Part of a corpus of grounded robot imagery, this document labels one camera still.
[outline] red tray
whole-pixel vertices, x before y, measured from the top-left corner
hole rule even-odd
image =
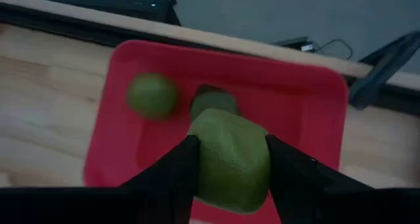
[[[145,120],[125,102],[131,80],[159,72],[179,88],[180,102],[165,122]],[[113,53],[84,177],[90,187],[114,187],[179,144],[190,126],[189,105],[201,84],[229,91],[243,117],[288,144],[339,166],[347,107],[343,78],[326,68],[128,41]],[[279,223],[271,198],[253,215],[238,215],[195,200],[192,219],[212,223]]]

